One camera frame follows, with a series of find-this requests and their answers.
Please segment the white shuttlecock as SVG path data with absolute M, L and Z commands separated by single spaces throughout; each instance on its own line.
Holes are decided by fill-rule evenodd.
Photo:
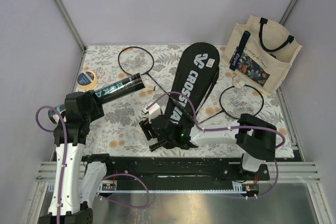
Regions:
M 142 92 L 149 92 L 149 91 L 155 91 L 156 90 L 156 85 L 151 84 L 150 82 L 145 82 L 144 83 L 144 89 Z
M 232 84 L 235 88 L 242 88 L 245 86 L 246 82 L 240 76 L 234 75 L 232 77 Z

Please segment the black Boka shuttlecock tube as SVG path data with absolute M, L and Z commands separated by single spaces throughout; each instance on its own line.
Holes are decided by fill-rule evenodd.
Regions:
M 144 89 L 144 83 L 139 73 L 126 77 L 113 84 L 107 85 L 101 89 L 94 91 L 98 97 L 99 102 L 103 105 L 105 103 L 119 99 L 125 95 L 134 93 L 136 91 Z M 54 110 L 48 110 L 48 117 L 54 124 L 59 121 L 58 114 L 63 113 L 66 110 L 65 103 L 58 105 Z

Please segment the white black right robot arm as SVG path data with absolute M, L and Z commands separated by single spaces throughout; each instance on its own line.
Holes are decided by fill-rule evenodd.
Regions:
M 203 129 L 193 123 L 177 125 L 163 115 L 152 120 L 144 117 L 139 126 L 148 141 L 158 141 L 149 146 L 151 152 L 160 147 L 189 150 L 211 144 L 239 146 L 244 150 L 239 173 L 246 180 L 257 175 L 261 164 L 275 159 L 277 128 L 250 114 L 242 114 L 229 126 L 212 125 Z

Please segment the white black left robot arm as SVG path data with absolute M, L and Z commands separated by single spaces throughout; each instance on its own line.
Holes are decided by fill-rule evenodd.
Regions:
M 93 91 L 66 95 L 65 110 L 52 108 L 58 123 L 52 131 L 56 146 L 56 176 L 52 200 L 46 215 L 38 223 L 92 223 L 92 203 L 102 179 L 109 179 L 114 167 L 94 161 L 80 180 L 80 165 L 90 123 L 101 117 L 102 104 Z

